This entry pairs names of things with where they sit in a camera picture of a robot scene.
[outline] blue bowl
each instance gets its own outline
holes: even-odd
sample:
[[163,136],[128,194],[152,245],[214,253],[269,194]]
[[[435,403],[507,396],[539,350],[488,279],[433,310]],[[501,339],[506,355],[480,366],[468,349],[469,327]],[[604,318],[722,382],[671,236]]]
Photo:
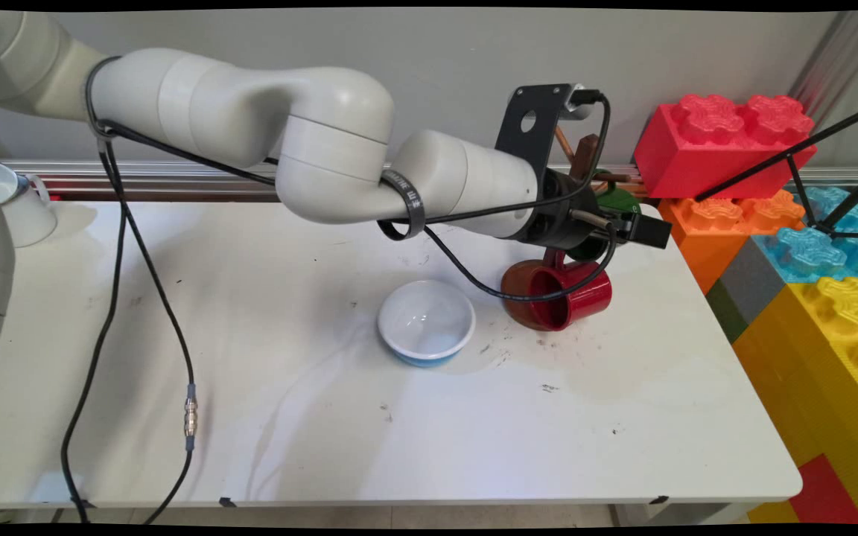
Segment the blue bowl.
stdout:
[[462,291],[441,281],[413,281],[391,292],[377,318],[379,336],[403,363],[449,363],[472,338],[476,312]]
[[452,357],[456,357],[456,354],[459,352],[453,352],[445,357],[437,357],[435,360],[418,360],[415,357],[406,357],[401,353],[393,352],[393,355],[399,357],[403,363],[409,363],[412,366],[422,367],[423,369],[431,369],[434,366],[442,366],[442,364],[449,363],[452,360]]

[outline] mug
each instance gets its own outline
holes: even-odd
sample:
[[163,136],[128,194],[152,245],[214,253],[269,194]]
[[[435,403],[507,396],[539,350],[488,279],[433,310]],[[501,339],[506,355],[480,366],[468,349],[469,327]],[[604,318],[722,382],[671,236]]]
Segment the mug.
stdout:
[[[30,181],[38,194],[31,190]],[[0,164],[0,207],[17,248],[44,240],[58,225],[55,214],[48,209],[45,183],[33,174],[21,176],[3,164]]]
[[[529,296],[570,288],[598,268],[597,262],[565,264],[565,252],[548,249],[544,265],[535,268],[529,279]],[[530,302],[532,316],[549,331],[562,331],[577,319],[602,312],[611,303],[611,279],[602,271],[590,284],[552,301]]]
[[[508,270],[505,270],[505,274],[501,277],[501,292],[518,295],[528,294],[528,284],[532,281],[532,272],[541,265],[542,261],[515,262]],[[528,329],[548,331],[547,328],[538,324],[531,302],[503,299],[503,303],[508,316],[511,316],[515,322]]]

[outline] black mounting bracket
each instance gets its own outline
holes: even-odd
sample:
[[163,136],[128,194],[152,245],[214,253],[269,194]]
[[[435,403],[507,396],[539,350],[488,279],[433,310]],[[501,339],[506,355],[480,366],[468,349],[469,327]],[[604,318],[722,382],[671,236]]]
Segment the black mounting bracket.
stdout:
[[[501,128],[495,142],[496,150],[520,157],[535,170],[538,192],[541,196],[541,179],[548,167],[548,153],[555,141],[555,126],[574,86],[571,84],[548,84],[544,86],[522,86],[512,92]],[[527,131],[522,129],[522,119],[534,120]]]

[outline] yellow lego brick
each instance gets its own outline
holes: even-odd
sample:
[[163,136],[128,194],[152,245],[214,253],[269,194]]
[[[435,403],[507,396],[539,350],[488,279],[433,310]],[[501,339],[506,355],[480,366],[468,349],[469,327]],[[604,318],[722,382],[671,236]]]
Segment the yellow lego brick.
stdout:
[[794,460],[821,448],[858,508],[858,279],[787,285],[735,350]]
[[758,338],[779,344],[770,360],[780,376],[806,371],[858,441],[858,279],[788,284],[754,323]]
[[800,523],[789,501],[764,502],[746,515],[750,523]]
[[770,356],[777,356],[777,348],[783,347],[783,336],[779,332],[766,330],[757,336],[756,323],[746,328],[733,343],[734,352],[740,359],[743,371],[760,397],[766,413],[773,421],[786,450],[799,468],[813,458],[823,454],[823,447],[808,430],[799,408],[789,396],[787,385],[778,377]]
[[827,460],[858,509],[858,435],[830,411],[827,395],[810,374],[794,374],[789,383],[790,397],[799,408],[807,430],[823,447]]
[[858,279],[822,278],[814,285],[787,286],[830,340],[844,366],[844,377],[858,385]]

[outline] red lego brick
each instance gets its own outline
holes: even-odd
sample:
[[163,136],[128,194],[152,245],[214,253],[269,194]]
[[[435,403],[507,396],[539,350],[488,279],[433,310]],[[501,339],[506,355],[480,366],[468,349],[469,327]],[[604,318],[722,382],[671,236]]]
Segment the red lego brick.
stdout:
[[[719,95],[687,95],[662,104],[634,149],[634,160],[652,198],[697,197],[711,186],[805,139],[813,119],[787,96],[754,95],[743,106]],[[816,147],[794,156],[798,167]],[[715,197],[773,197],[791,179],[786,162],[750,176]]]
[[858,525],[858,509],[824,454],[800,466],[803,491],[789,500],[800,523]]

